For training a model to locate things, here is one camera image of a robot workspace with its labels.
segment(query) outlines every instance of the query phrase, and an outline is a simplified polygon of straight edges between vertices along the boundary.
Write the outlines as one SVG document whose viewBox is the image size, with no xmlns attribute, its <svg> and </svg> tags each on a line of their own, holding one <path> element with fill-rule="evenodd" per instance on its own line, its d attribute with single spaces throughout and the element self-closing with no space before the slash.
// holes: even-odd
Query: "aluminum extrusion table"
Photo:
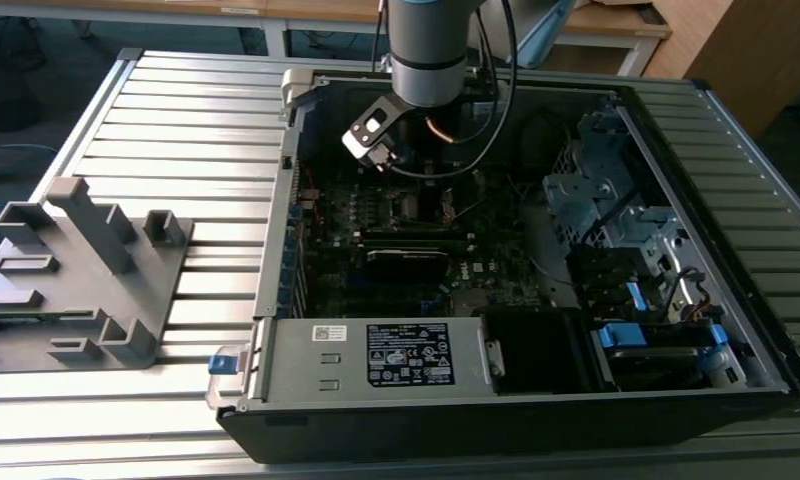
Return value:
<svg viewBox="0 0 800 480">
<path fill-rule="evenodd" d="M 0 478 L 385 478 L 588 465 L 588 477 L 605 469 L 629 478 L 708 478 L 728 475 L 719 461 L 748 478 L 787 475 L 790 465 L 800 473 L 800 412 L 670 448 L 369 464 L 252 462 L 205 405 L 207 359 L 219 345 L 249 336 L 284 128 L 279 86 L 292 66 L 367 68 L 150 51 L 125 51 L 116 62 L 32 201 L 53 176 L 74 175 L 89 182 L 92 197 L 118 202 L 129 216 L 165 208 L 193 218 L 177 299 L 148 370 L 0 375 Z M 636 89 L 800 345 L 800 297 L 788 296 L 800 293 L 800 201 L 711 92 L 684 81 L 528 75 Z M 228 378 L 223 394 L 237 389 L 239 378 Z"/>
</svg>

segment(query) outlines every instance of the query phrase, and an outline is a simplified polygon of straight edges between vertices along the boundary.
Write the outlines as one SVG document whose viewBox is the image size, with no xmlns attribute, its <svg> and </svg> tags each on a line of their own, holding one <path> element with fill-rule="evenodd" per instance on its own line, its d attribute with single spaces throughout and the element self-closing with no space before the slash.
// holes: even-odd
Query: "warning label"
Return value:
<svg viewBox="0 0 800 480">
<path fill-rule="evenodd" d="M 368 382 L 375 387 L 453 385 L 448 324 L 368 325 Z"/>
</svg>

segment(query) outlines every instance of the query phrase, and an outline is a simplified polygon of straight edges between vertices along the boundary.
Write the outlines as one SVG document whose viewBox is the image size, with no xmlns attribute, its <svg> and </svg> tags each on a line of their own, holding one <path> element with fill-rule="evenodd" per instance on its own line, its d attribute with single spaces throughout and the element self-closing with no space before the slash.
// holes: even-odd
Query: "motherboard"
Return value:
<svg viewBox="0 0 800 480">
<path fill-rule="evenodd" d="M 496 168 L 451 184 L 303 166 L 309 317 L 469 316 L 544 302 L 516 214 L 524 192 Z"/>
</svg>

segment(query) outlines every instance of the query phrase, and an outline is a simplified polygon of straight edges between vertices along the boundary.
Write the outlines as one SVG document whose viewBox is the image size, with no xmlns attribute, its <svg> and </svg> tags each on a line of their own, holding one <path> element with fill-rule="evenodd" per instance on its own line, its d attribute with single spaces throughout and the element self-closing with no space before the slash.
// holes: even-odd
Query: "white sticker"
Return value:
<svg viewBox="0 0 800 480">
<path fill-rule="evenodd" d="M 345 342 L 347 325 L 315 325 L 311 340 L 315 342 Z"/>
<path fill-rule="evenodd" d="M 220 8 L 223 13 L 236 13 L 239 15 L 257 15 L 257 9 L 253 8 Z"/>
</svg>

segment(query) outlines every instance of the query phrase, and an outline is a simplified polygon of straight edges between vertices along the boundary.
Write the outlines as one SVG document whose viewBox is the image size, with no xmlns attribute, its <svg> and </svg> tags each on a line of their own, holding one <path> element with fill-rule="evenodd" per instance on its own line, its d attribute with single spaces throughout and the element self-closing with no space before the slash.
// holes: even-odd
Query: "desk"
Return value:
<svg viewBox="0 0 800 480">
<path fill-rule="evenodd" d="M 289 56 L 288 32 L 373 33 L 379 0 L 0 0 L 0 15 L 134 23 L 260 28 L 271 57 Z M 639 76 L 666 25 L 643 21 L 631 7 L 591 4 L 576 10 L 557 44 L 628 50 L 617 74 Z"/>
</svg>

